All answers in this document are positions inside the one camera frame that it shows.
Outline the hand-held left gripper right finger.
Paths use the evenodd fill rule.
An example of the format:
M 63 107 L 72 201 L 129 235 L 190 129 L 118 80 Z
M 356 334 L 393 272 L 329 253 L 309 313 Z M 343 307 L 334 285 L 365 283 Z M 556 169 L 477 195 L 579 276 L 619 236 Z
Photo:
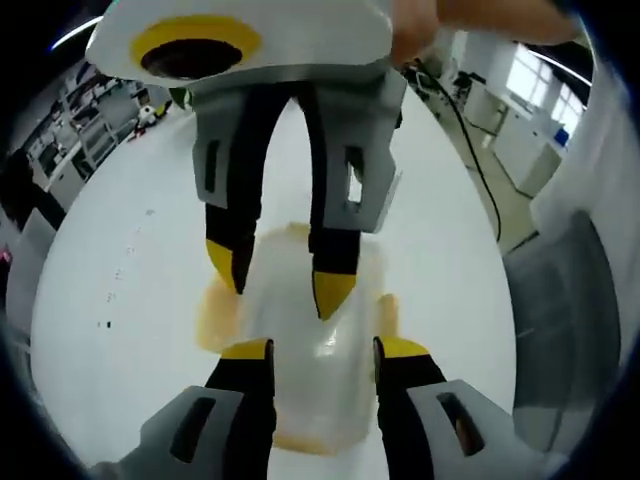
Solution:
M 373 341 L 378 425 L 392 479 L 546 479 L 545 456 L 513 418 L 462 380 L 448 381 L 422 345 Z

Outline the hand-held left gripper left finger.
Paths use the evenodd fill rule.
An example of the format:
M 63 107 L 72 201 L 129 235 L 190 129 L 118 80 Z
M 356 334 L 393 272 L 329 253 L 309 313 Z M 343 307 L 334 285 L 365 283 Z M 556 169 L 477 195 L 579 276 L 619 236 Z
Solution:
M 265 479 L 276 427 L 274 341 L 233 344 L 203 386 L 149 418 L 139 444 L 91 479 Z

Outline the person's right hand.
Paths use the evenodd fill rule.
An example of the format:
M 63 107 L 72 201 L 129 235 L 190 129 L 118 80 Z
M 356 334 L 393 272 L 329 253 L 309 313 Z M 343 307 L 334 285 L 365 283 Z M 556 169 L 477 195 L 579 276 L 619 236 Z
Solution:
M 436 0 L 392 2 L 392 46 L 390 58 L 402 67 L 420 56 L 434 42 L 439 30 Z

